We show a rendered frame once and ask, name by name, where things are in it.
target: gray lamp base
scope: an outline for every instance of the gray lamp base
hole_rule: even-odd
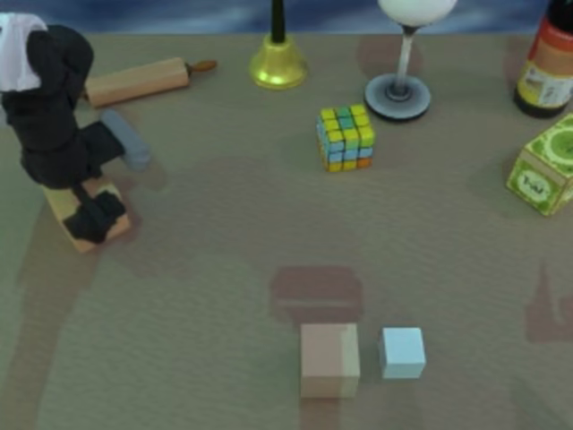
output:
[[[407,93],[393,94],[395,74],[383,74],[366,85],[364,101],[372,112],[391,121],[409,121],[426,113],[432,102],[428,87],[413,76],[406,77]]]

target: black bottle base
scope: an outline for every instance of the black bottle base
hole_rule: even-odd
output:
[[[524,114],[539,119],[547,119],[558,116],[562,114],[565,108],[567,107],[567,104],[565,104],[561,107],[552,107],[548,109],[530,105],[525,100],[523,100],[523,98],[519,95],[517,90],[513,92],[513,102],[517,105],[519,110],[521,110]]]

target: wine glass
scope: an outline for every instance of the wine glass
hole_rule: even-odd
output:
[[[407,75],[415,33],[448,15],[458,0],[378,0],[382,11],[402,27],[402,48],[396,74],[383,74],[366,85],[366,105],[383,118],[407,121],[422,116],[432,94],[414,76]]]

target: bell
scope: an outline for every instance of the bell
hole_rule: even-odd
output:
[[[308,73],[303,56],[287,36],[283,0],[272,0],[271,33],[252,59],[250,73],[257,85],[269,90],[296,87]]]

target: wooden rolling pin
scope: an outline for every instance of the wooden rolling pin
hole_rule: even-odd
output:
[[[163,91],[189,86],[191,74],[207,72],[217,67],[208,60],[189,65],[182,58],[172,58],[153,64],[123,70],[104,76],[89,78],[83,97],[95,108],[130,99],[149,96]]]

